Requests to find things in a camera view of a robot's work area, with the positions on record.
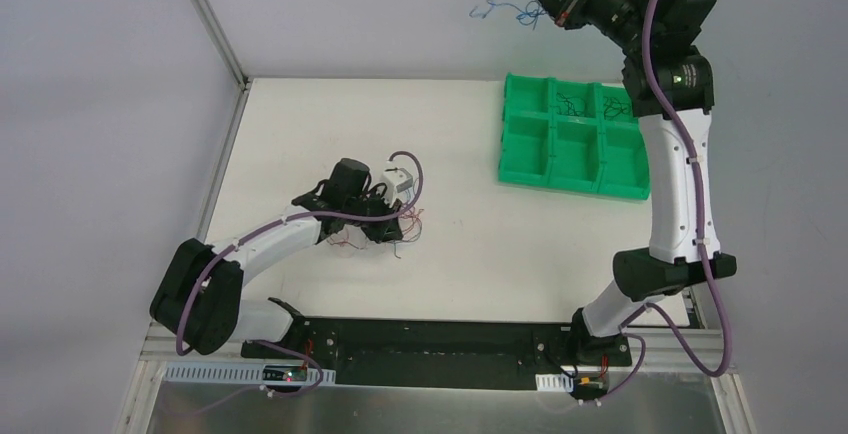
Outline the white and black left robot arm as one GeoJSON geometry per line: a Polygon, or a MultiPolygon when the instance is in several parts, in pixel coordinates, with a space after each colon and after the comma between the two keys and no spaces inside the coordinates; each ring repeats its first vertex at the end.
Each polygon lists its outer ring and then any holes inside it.
{"type": "Polygon", "coordinates": [[[422,170],[400,166],[399,156],[392,154],[378,174],[342,158],[277,217],[218,242],[183,241],[149,308],[152,319],[175,335],[177,354],[209,355],[229,342],[265,341],[281,358],[297,356],[305,344],[305,332],[295,325],[301,313],[277,298],[247,300],[243,288],[347,226],[376,244],[402,241],[400,218],[417,202],[422,170]]]}

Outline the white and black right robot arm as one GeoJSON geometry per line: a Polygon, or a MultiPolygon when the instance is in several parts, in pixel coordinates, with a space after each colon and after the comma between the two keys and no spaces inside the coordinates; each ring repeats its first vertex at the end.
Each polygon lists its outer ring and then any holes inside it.
{"type": "Polygon", "coordinates": [[[623,52],[623,84],[647,151],[652,224],[644,248],[618,252],[613,278],[577,310],[567,338],[595,362],[648,305],[735,275],[711,211],[708,149],[714,76],[695,41],[717,0],[535,0],[566,30],[597,28],[623,52]]]}

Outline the black robot base mount plate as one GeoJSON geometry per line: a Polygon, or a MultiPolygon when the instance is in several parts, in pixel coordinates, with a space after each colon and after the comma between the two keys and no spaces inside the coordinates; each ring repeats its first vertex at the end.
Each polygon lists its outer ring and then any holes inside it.
{"type": "Polygon", "coordinates": [[[341,385],[533,390],[539,375],[603,362],[629,367],[618,334],[592,340],[568,323],[460,322],[303,318],[273,347],[243,343],[248,359],[280,359],[281,348],[304,353],[341,385]]]}

